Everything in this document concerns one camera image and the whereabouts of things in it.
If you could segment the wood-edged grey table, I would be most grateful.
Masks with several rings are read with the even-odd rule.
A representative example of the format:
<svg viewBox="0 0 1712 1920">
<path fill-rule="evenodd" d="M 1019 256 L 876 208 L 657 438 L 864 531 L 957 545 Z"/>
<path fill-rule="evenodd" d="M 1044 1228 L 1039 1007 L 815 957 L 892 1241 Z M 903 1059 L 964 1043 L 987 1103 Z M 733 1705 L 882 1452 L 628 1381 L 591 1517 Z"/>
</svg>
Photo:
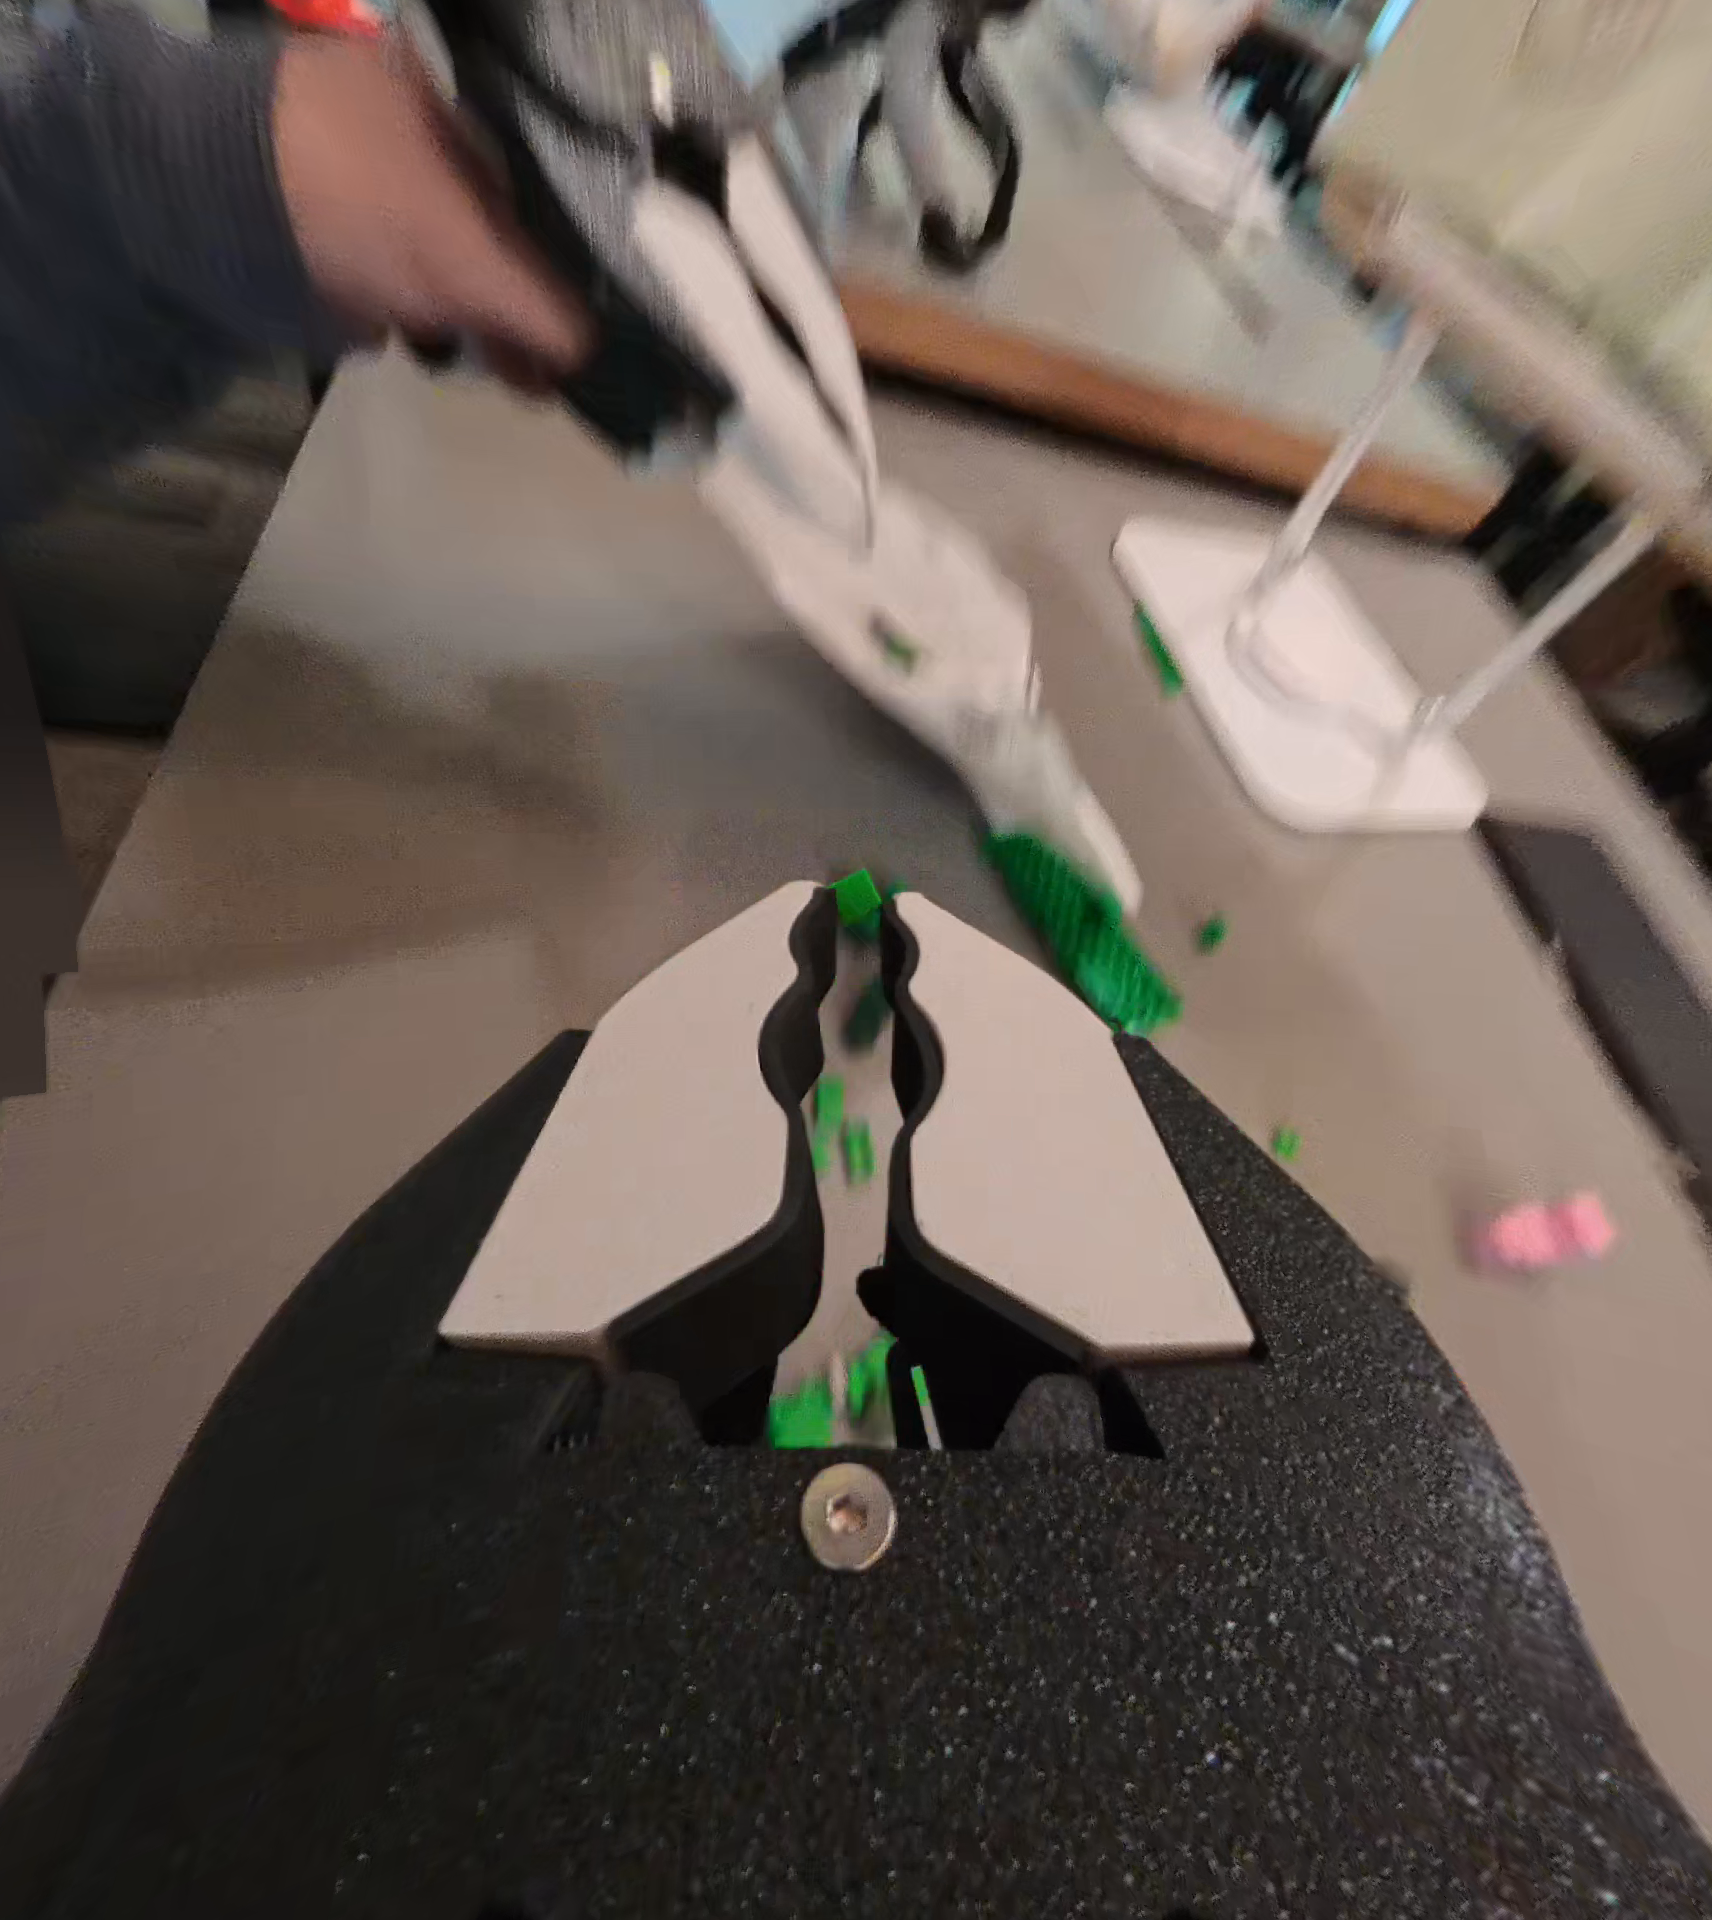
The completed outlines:
<svg viewBox="0 0 1712 1920">
<path fill-rule="evenodd" d="M 1674 542 L 1712 545 L 1712 463 L 1684 414 L 1402 189 L 1325 185 L 1322 132 L 1406 8 L 1037 3 L 996 29 L 987 75 L 1019 139 L 1010 236 L 964 275 L 923 264 L 879 142 L 842 240 L 861 356 L 1297 490 L 1388 364 L 1346 313 L 1360 282 L 1440 326 L 1440 364 L 1485 433 L 1545 445 L 1660 518 L 1699 582 Z"/>
</svg>

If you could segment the pale stand rod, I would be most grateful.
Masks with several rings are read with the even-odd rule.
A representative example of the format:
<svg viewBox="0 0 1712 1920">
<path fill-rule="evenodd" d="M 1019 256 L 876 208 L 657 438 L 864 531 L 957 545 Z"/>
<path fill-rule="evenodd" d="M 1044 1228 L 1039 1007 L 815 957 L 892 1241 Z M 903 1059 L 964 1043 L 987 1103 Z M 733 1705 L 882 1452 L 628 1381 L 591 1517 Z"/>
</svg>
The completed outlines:
<svg viewBox="0 0 1712 1920">
<path fill-rule="evenodd" d="M 1390 351 L 1385 372 L 1377 381 L 1361 413 L 1347 424 L 1346 433 L 1338 439 L 1321 472 L 1297 499 L 1285 528 L 1275 535 L 1265 560 L 1253 570 L 1249 586 L 1238 595 L 1226 622 L 1226 657 L 1235 659 L 1249 675 L 1275 675 L 1270 657 L 1265 652 L 1270 611 L 1275 602 L 1285 595 L 1285 590 L 1297 579 L 1300 568 L 1310 560 L 1310 547 L 1322 528 L 1322 521 L 1347 492 L 1351 478 L 1360 472 L 1364 457 L 1378 442 L 1388 417 L 1395 413 L 1402 399 L 1421 381 L 1421 372 L 1429 364 L 1436 343 L 1440 326 L 1411 307 L 1406 313 L 1397 345 Z"/>
<path fill-rule="evenodd" d="M 1515 638 L 1481 663 L 1452 692 L 1436 695 L 1415 713 L 1397 740 L 1397 750 L 1411 757 L 1421 747 L 1457 738 L 1500 686 L 1515 682 L 1582 611 L 1611 590 L 1638 561 L 1652 553 L 1663 535 L 1663 521 L 1649 511 L 1622 511 L 1610 539 L 1603 539 L 1572 577 L 1532 611 Z"/>
</svg>

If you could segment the person's left forearm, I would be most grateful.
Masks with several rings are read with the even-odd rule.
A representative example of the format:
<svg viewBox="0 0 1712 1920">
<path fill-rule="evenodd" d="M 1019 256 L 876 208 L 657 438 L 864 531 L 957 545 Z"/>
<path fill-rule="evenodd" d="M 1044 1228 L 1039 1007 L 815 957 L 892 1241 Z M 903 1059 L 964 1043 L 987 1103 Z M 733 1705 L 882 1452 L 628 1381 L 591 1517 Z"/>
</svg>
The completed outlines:
<svg viewBox="0 0 1712 1920">
<path fill-rule="evenodd" d="M 0 525 L 270 356 L 338 349 L 284 204 L 293 40 L 79 3 L 0 57 Z"/>
</svg>

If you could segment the pale flat panel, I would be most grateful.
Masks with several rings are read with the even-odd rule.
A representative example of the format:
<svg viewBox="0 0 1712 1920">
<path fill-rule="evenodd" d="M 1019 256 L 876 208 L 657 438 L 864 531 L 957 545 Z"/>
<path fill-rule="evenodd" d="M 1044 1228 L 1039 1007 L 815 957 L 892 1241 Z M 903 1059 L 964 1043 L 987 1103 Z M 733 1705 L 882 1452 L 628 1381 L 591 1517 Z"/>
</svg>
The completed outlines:
<svg viewBox="0 0 1712 1920">
<path fill-rule="evenodd" d="M 1712 3 L 1410 3 L 1321 165 L 1560 300 L 1712 463 Z M 1674 550 L 1712 593 L 1712 545 Z"/>
</svg>

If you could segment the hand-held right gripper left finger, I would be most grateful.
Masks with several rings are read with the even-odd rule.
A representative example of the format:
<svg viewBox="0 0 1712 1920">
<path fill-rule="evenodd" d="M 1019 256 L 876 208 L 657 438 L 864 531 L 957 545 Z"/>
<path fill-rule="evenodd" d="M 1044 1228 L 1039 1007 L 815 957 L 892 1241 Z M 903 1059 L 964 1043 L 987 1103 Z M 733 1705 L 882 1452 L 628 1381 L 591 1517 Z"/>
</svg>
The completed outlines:
<svg viewBox="0 0 1712 1920">
<path fill-rule="evenodd" d="M 455 1350 L 566 1357 L 676 1385 L 707 1430 L 821 1307 L 808 1095 L 835 892 L 793 881 L 662 963 L 575 1066 L 440 1320 Z"/>
</svg>

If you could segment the white stand base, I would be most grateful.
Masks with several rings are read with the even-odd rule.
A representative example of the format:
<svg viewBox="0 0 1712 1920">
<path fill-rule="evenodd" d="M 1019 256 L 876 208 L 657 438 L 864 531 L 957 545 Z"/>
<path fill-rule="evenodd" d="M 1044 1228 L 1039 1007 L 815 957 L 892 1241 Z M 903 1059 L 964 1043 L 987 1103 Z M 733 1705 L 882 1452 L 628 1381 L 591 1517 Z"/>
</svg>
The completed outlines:
<svg viewBox="0 0 1712 1920">
<path fill-rule="evenodd" d="M 1186 697 L 1249 802 L 1300 835 L 1464 835 L 1488 781 L 1454 740 L 1403 757 L 1421 709 L 1342 577 L 1310 553 L 1275 602 L 1265 652 L 1274 678 L 1226 657 L 1226 622 L 1270 542 L 1174 518 L 1132 518 L 1111 564 L 1174 649 Z"/>
</svg>

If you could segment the black desk panel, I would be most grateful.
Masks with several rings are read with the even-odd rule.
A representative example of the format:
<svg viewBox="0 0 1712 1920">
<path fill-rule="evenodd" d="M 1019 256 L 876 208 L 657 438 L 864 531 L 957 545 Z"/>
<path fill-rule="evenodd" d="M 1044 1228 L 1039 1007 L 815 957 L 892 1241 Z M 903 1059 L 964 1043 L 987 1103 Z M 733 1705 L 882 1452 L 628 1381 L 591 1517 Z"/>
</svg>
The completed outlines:
<svg viewBox="0 0 1712 1920">
<path fill-rule="evenodd" d="M 1599 843 L 1504 818 L 1479 835 L 1611 1070 L 1684 1161 L 1684 1186 L 1712 1235 L 1710 1004 Z"/>
</svg>

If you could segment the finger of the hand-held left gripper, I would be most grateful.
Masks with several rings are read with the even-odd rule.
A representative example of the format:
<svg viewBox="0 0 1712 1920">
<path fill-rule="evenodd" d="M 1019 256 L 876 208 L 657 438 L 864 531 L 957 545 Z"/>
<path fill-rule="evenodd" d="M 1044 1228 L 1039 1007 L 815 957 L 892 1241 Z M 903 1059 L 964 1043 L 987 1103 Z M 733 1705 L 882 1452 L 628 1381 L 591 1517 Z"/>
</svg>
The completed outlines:
<svg viewBox="0 0 1712 1920">
<path fill-rule="evenodd" d="M 847 553 L 871 553 L 876 515 L 839 428 L 822 414 L 794 331 L 733 250 L 722 213 L 676 185 L 643 185 L 630 235 L 679 320 L 733 396 L 747 453 L 775 492 Z"/>
<path fill-rule="evenodd" d="M 879 511 L 879 447 L 846 307 L 798 218 L 764 135 L 736 135 L 725 157 L 725 226 L 755 289 L 794 331 L 822 414 L 839 428 L 864 515 Z"/>
</svg>

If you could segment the pink toy pig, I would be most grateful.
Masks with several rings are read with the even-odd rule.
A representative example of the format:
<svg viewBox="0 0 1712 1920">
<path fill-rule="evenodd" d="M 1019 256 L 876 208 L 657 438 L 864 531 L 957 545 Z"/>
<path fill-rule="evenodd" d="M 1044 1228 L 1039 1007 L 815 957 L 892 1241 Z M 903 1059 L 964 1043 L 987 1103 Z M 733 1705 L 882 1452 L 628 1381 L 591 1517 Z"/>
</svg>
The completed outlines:
<svg viewBox="0 0 1712 1920">
<path fill-rule="evenodd" d="M 1606 1259 L 1618 1246 L 1618 1225 L 1603 1199 L 1582 1191 L 1479 1218 L 1464 1246 L 1472 1268 L 1532 1280 Z"/>
</svg>

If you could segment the white paper bag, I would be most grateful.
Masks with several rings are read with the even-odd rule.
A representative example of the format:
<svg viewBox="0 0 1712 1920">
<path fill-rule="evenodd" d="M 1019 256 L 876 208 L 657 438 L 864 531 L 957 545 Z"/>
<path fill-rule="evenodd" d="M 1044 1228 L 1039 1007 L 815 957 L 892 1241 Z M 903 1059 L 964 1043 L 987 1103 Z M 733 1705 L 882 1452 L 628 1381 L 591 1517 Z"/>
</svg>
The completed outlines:
<svg viewBox="0 0 1712 1920">
<path fill-rule="evenodd" d="M 701 499 L 800 638 L 950 768 L 992 835 L 1037 836 L 1136 914 L 1135 859 L 1044 709 L 1026 593 L 926 495 L 876 463 L 854 472 L 854 502 L 822 507 L 733 447 Z"/>
</svg>

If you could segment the person's left hand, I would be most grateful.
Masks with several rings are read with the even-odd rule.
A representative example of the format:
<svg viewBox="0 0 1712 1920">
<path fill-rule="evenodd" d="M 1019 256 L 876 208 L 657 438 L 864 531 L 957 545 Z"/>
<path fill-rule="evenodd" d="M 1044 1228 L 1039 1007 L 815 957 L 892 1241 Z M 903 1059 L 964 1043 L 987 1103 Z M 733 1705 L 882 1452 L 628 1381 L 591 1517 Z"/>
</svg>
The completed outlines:
<svg viewBox="0 0 1712 1920">
<path fill-rule="evenodd" d="M 352 335 L 470 339 L 526 392 L 582 371 L 586 313 L 405 35 L 284 40 L 270 151 L 305 270 Z"/>
</svg>

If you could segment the large green studded plate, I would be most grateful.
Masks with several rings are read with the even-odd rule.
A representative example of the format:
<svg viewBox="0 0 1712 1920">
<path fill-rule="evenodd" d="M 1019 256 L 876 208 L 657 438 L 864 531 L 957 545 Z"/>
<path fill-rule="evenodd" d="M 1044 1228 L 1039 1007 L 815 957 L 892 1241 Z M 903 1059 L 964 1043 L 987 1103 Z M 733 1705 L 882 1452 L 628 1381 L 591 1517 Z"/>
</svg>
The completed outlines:
<svg viewBox="0 0 1712 1920">
<path fill-rule="evenodd" d="M 1114 1031 L 1147 1039 L 1182 1021 L 1182 999 L 1140 947 L 1126 913 L 1049 839 L 989 832 L 985 859 L 1061 982 Z"/>
</svg>

